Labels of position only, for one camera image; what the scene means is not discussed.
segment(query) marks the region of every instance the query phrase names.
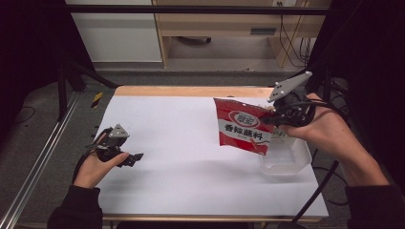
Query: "red and white packet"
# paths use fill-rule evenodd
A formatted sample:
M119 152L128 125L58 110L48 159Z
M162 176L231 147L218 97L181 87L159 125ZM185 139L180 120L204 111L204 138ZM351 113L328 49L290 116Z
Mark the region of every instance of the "red and white packet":
M217 106L220 145L234 146L265 155L274 125L266 125L259 117L269 110L232 99L214 98Z

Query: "black horizontal bar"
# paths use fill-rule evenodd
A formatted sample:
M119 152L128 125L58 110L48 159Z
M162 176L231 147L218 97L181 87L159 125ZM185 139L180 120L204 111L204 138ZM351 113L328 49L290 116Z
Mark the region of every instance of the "black horizontal bar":
M345 10L293 7L235 7L235 6L144 6L144 5L66 5L45 6L47 10L68 10L87 13L203 13L203 14L276 14L329 15Z

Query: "clear plastic container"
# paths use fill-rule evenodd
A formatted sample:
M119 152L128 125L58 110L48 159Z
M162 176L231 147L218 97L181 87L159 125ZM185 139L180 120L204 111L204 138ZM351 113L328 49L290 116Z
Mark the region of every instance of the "clear plastic container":
M274 137L266 155L260 155L260 167L267 175L294 175L311 162L307 142L295 137Z

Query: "hand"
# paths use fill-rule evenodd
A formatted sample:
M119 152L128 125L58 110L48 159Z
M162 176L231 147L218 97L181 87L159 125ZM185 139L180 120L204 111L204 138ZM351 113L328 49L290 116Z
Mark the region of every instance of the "hand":
M320 99L316 94L308 94L308 98ZM279 128L287 135L302 138L336 158L341 163L350 186L389 184L378 163L337 112L317 107L309 125L299 128L280 125Z
M110 172L111 169L122 163L128 153L121 153L109 161L102 162L96 153L89 154L77 173L74 186L93 189Z

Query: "white tabletop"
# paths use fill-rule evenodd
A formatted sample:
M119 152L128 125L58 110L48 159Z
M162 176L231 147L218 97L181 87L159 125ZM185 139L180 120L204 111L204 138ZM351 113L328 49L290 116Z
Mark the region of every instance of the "white tabletop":
M130 134L121 150L144 156L134 167L114 168L98 185L110 218L293 217L318 186L310 165L293 176L265 175L259 155L220 146L212 97L115 95L99 131L118 123ZM305 218L327 215L319 197Z

